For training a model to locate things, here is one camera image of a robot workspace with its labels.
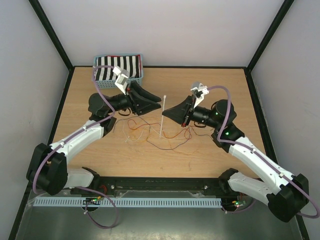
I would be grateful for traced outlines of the clear zip tie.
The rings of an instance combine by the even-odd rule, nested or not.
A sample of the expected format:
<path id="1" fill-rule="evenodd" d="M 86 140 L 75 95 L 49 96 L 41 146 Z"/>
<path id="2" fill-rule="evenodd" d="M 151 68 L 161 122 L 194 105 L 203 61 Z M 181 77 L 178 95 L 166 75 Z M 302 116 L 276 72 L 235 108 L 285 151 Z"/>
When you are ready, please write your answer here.
<path id="1" fill-rule="evenodd" d="M 162 113 L 163 113 L 163 111 L 165 110 L 166 99 L 167 99 L 167 95 L 163 95 L 162 112 L 161 112 L 161 122 L 160 122 L 160 130 L 159 130 L 159 139 L 162 138 L 162 133 L 163 133 L 164 116 L 162 115 Z"/>

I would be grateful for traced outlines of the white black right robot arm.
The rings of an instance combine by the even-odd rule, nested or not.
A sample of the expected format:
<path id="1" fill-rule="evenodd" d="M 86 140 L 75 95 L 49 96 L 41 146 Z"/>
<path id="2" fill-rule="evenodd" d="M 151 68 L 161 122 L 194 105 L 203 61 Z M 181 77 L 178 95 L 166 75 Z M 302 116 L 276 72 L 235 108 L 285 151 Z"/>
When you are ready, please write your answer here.
<path id="1" fill-rule="evenodd" d="M 223 194 L 239 192 L 250 196 L 264 203 L 285 223 L 309 203 L 308 179 L 285 170 L 257 149 L 233 123 L 237 114 L 226 99 L 216 101 L 207 109 L 196 106 L 195 98 L 188 96 L 180 104 L 164 110 L 162 115 L 183 127 L 193 121 L 213 128 L 211 137 L 216 146 L 239 159 L 259 177 L 254 179 L 229 168 L 218 178 L 218 188 Z"/>

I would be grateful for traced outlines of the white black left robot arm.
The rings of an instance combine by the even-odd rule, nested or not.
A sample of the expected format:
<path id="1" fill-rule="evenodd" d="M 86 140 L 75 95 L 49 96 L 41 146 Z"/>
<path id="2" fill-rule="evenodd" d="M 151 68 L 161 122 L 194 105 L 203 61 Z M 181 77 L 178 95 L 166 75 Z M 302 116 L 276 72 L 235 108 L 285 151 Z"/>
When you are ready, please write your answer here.
<path id="1" fill-rule="evenodd" d="M 117 111 L 141 116 L 161 108 L 161 98 L 143 89 L 137 81 L 125 84 L 120 94 L 106 96 L 98 90 L 88 100 L 89 120 L 69 136 L 34 149 L 26 178 L 35 194 L 51 196 L 63 189 L 83 188 L 94 194 L 100 188 L 99 174 L 88 167 L 69 168 L 71 160 L 114 128 Z"/>

